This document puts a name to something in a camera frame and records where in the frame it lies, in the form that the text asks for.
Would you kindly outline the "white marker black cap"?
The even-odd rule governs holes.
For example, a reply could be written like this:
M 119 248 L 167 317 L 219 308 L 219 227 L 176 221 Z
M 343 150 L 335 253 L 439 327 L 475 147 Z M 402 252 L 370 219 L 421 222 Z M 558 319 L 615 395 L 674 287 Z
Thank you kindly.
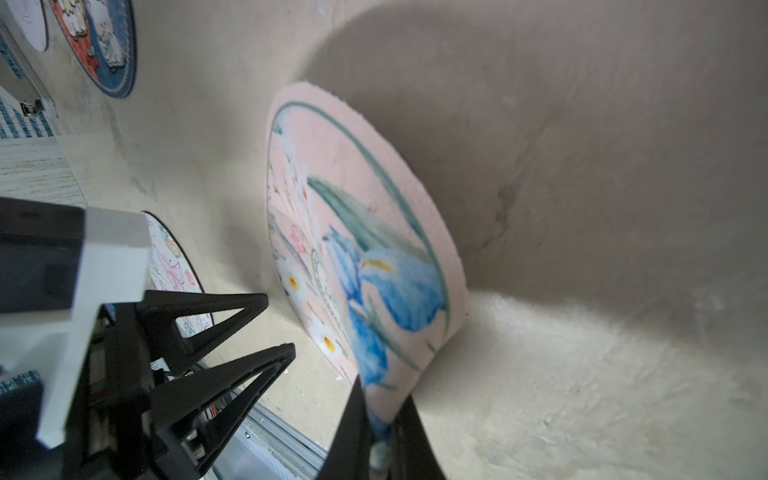
M 24 117 L 37 117 L 51 97 L 5 25 L 1 25 L 1 99 Z

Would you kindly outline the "dark blue cartoon coaster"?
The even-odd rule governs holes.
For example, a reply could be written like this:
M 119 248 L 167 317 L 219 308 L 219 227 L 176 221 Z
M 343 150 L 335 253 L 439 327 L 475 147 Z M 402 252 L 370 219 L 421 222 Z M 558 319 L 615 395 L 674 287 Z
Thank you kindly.
M 61 0 L 52 11 L 76 59 L 105 95 L 123 99 L 133 89 L 137 48 L 129 0 Z

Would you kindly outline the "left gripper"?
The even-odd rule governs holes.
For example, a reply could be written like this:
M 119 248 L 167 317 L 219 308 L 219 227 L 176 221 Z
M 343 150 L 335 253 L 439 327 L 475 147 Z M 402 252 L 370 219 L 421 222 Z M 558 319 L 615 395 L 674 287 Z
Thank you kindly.
M 2 478 L 204 476 L 296 358 L 295 345 L 271 347 L 163 385 L 151 360 L 180 375 L 268 306 L 265 293 L 148 290 L 136 305 L 102 307 L 76 376 L 62 444 L 46 447 L 36 437 L 42 424 L 41 374 L 2 375 Z

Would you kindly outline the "pink blossom coaster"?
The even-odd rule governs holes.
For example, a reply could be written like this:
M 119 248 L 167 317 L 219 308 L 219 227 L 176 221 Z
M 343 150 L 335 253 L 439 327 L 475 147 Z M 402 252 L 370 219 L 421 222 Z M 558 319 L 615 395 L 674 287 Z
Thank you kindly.
M 165 292 L 203 293 L 204 290 L 191 262 L 170 230 L 154 214 L 147 211 L 143 211 L 142 214 L 152 243 L 152 254 L 148 265 L 148 287 L 151 290 Z M 145 317 L 143 323 L 150 336 L 149 345 L 155 357 L 152 369 L 162 370 L 167 379 L 173 379 L 179 375 L 188 375 L 190 371 L 196 370 L 196 367 L 190 367 L 184 373 L 174 375 L 171 372 L 168 357 L 161 353 L 159 348 L 170 346 L 173 340 L 189 338 L 213 327 L 214 319 L 211 313 L 178 317 L 174 323 L 175 333 L 171 332 L 170 321 L 163 321 L 155 314 Z

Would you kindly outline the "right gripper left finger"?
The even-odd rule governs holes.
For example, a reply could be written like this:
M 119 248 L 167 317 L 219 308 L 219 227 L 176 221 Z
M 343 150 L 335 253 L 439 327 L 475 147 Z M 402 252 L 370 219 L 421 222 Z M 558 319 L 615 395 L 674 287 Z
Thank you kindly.
M 368 480 L 372 430 L 360 377 L 355 379 L 317 480 Z

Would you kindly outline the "white butterfly coaster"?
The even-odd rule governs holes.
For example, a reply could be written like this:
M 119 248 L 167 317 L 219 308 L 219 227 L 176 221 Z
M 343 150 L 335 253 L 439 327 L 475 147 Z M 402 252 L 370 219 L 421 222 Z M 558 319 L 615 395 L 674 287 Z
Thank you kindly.
M 48 30 L 41 0 L 5 0 L 27 42 L 38 52 L 48 47 Z

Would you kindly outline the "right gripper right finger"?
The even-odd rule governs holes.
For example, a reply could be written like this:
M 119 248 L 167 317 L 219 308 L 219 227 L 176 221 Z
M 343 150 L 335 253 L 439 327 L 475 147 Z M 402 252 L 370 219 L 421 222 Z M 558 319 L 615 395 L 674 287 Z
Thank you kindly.
M 391 427 L 391 478 L 446 480 L 432 450 L 412 396 L 402 405 Z

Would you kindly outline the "cream cartoon coaster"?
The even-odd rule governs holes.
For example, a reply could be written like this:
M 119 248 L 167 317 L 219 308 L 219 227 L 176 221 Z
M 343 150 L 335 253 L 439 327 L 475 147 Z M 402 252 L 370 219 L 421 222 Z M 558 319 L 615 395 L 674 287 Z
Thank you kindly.
M 267 222 L 289 303 L 374 434 L 467 316 L 457 247 L 403 156 L 360 113 L 308 82 L 274 98 Z

